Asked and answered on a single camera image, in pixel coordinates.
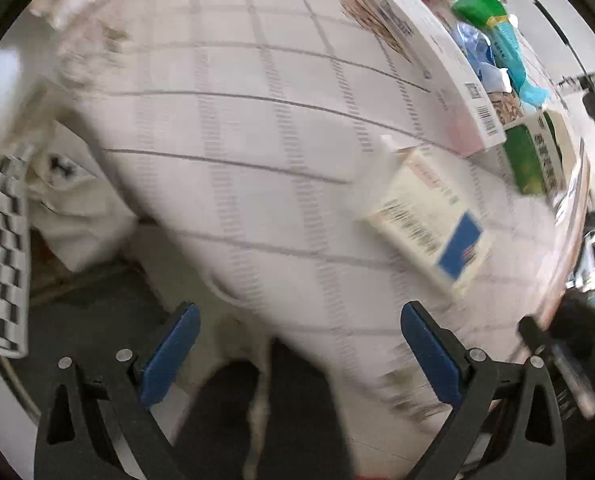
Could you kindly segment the white blue medicine box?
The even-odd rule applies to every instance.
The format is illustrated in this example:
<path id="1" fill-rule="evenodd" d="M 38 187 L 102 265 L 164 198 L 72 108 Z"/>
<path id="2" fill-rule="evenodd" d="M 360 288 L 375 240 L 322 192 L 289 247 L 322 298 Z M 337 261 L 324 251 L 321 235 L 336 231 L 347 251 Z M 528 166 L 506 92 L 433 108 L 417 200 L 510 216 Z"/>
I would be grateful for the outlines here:
<path id="1" fill-rule="evenodd" d="M 429 148 L 381 148 L 349 191 L 357 218 L 445 294 L 462 297 L 481 270 L 491 236 Z"/>

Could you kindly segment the green blue snack bag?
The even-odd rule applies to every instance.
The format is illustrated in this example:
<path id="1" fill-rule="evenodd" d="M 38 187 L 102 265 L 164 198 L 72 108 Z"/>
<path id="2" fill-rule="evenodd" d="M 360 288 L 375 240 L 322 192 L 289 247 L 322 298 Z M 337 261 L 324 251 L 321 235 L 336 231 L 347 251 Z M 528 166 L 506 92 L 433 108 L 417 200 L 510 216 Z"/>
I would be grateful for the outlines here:
<path id="1" fill-rule="evenodd" d="M 497 66 L 507 70 L 520 100 L 535 107 L 542 106 L 550 93 L 529 82 L 520 44 L 503 4 L 499 0 L 457 0 L 451 10 L 461 21 L 488 37 Z"/>

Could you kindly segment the cream cloth on chair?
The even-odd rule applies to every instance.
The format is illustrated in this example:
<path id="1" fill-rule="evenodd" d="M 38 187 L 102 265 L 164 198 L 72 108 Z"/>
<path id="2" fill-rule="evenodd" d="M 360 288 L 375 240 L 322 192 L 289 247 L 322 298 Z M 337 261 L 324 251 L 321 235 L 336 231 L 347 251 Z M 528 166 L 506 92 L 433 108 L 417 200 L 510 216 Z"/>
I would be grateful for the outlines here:
<path id="1" fill-rule="evenodd" d="M 26 184 L 30 224 L 73 272 L 112 258 L 137 226 L 88 144 L 56 120 L 32 155 Z"/>

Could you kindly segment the green white box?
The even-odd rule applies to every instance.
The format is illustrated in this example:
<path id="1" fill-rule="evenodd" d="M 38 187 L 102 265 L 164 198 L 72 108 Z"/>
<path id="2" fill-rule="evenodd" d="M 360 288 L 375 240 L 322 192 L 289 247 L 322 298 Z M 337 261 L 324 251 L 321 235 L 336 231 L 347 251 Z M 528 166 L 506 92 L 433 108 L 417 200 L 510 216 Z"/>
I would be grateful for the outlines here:
<path id="1" fill-rule="evenodd" d="M 569 189 L 576 153 L 564 116 L 543 108 L 511 122 L 503 149 L 523 195 L 556 200 Z"/>

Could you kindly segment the white patterned tablecloth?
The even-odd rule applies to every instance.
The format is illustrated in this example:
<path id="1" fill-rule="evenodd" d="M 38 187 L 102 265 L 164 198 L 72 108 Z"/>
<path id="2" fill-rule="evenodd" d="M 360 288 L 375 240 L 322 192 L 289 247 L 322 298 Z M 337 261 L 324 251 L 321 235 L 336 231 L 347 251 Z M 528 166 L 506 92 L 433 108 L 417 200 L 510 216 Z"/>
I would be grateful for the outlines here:
<path id="1" fill-rule="evenodd" d="M 494 242 L 461 301 L 349 211 L 360 162 L 384 136 L 439 142 L 439 108 L 337 0 L 98 0 L 61 54 L 145 215 L 221 296 L 344 377 L 365 476 L 409 470 L 445 415 L 399 333 L 406 301 L 499 360 L 521 356 L 523 315 L 555 308 L 581 213 L 520 195 L 501 150 L 441 157 Z"/>

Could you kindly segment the long white box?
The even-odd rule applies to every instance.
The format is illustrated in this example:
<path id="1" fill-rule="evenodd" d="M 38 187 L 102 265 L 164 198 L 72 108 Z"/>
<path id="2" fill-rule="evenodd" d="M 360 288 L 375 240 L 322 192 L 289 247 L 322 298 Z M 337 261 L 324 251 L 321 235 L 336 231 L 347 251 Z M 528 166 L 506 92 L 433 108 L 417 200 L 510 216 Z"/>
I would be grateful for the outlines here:
<path id="1" fill-rule="evenodd" d="M 422 0 L 368 0 L 430 89 L 423 116 L 432 141 L 468 157 L 506 142 L 505 129 L 473 68 Z"/>

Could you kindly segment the black white checkered cloth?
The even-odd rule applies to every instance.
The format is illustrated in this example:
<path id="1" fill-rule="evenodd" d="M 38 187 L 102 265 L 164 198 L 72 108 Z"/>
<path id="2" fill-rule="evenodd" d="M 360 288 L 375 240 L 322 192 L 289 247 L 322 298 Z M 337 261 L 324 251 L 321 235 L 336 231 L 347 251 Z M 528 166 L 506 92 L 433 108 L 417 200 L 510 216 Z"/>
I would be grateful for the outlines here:
<path id="1" fill-rule="evenodd" d="M 20 144 L 0 159 L 0 356 L 28 353 L 30 226 L 26 174 L 35 147 Z"/>

